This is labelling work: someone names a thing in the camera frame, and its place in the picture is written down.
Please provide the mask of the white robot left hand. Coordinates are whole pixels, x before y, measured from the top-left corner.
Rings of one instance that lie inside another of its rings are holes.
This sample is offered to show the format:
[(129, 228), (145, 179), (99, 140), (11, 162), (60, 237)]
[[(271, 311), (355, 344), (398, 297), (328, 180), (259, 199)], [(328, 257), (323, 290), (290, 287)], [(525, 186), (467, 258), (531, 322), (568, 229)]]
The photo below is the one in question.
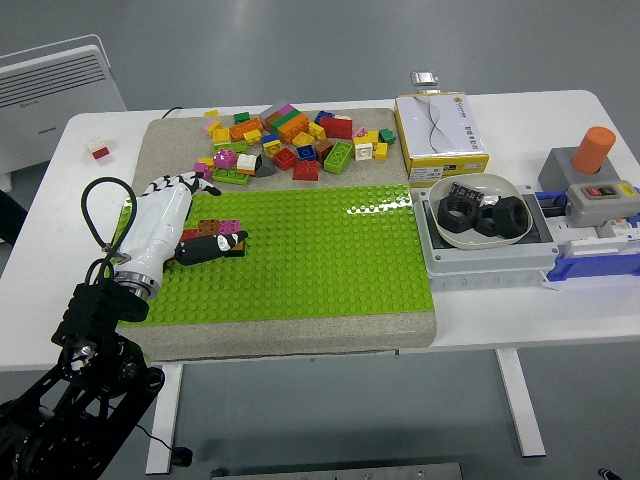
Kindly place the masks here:
[(204, 192), (219, 196), (220, 190), (193, 171), (163, 176), (149, 184), (137, 198), (137, 213), (120, 246), (127, 259), (115, 267), (121, 278), (142, 276), (158, 286), (163, 280), (164, 263), (172, 258), (183, 266), (214, 260), (227, 255), (248, 238), (240, 230), (181, 239), (193, 196)]

